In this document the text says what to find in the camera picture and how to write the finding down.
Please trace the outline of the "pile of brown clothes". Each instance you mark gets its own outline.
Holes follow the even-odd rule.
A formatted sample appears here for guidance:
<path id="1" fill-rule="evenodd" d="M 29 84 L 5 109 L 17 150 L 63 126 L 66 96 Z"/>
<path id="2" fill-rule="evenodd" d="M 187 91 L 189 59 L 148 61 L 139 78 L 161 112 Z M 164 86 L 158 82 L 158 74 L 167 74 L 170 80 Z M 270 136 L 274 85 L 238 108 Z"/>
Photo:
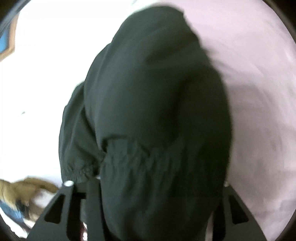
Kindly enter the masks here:
<path id="1" fill-rule="evenodd" d="M 1 202 L 13 211 L 20 211 L 25 219 L 37 221 L 43 208 L 34 203 L 34 199 L 40 196 L 41 191 L 57 193 L 59 188 L 48 181 L 27 177 L 24 180 L 8 182 L 1 180 Z"/>

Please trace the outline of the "wooden framed window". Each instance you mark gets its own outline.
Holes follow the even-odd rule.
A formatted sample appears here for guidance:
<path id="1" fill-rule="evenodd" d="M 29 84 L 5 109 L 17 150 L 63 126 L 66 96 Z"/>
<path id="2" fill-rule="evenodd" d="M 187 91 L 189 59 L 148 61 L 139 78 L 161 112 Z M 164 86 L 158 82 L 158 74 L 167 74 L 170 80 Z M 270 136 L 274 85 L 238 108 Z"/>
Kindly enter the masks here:
<path id="1" fill-rule="evenodd" d="M 3 61 L 6 57 L 15 51 L 15 36 L 16 36 L 16 25 L 18 22 L 19 14 L 17 14 L 12 20 L 8 27 L 4 30 L 1 36 L 1 54 L 0 61 Z"/>

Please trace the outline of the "black hooded puffer jacket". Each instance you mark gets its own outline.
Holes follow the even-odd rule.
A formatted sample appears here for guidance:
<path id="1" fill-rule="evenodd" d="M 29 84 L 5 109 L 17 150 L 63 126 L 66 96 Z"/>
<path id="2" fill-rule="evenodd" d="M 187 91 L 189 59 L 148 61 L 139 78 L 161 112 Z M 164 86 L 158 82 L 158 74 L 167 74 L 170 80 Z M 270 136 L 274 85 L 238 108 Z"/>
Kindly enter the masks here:
<path id="1" fill-rule="evenodd" d="M 222 197 L 231 146 L 224 84 L 183 13 L 129 16 L 64 108 L 63 181 L 100 176 L 119 240 L 194 240 Z"/>

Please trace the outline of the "pink bed sheet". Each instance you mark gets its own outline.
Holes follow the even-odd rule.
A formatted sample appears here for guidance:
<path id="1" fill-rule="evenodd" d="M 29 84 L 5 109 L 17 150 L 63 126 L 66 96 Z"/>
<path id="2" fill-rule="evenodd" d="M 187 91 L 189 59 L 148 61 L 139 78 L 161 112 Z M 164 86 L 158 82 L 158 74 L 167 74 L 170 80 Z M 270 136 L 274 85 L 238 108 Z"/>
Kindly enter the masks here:
<path id="1" fill-rule="evenodd" d="M 295 211 L 295 42 L 263 1 L 171 1 L 228 89 L 233 145 L 228 182 L 267 240 Z"/>

